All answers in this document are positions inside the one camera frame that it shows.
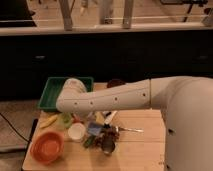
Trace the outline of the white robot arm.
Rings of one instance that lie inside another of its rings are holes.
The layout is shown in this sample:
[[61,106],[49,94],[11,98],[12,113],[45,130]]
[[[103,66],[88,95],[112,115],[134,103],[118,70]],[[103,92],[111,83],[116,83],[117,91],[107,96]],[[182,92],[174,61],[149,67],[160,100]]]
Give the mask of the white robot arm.
[[213,78],[175,76],[85,92],[69,79],[56,100],[60,112],[158,109],[165,115],[164,171],[213,171]]

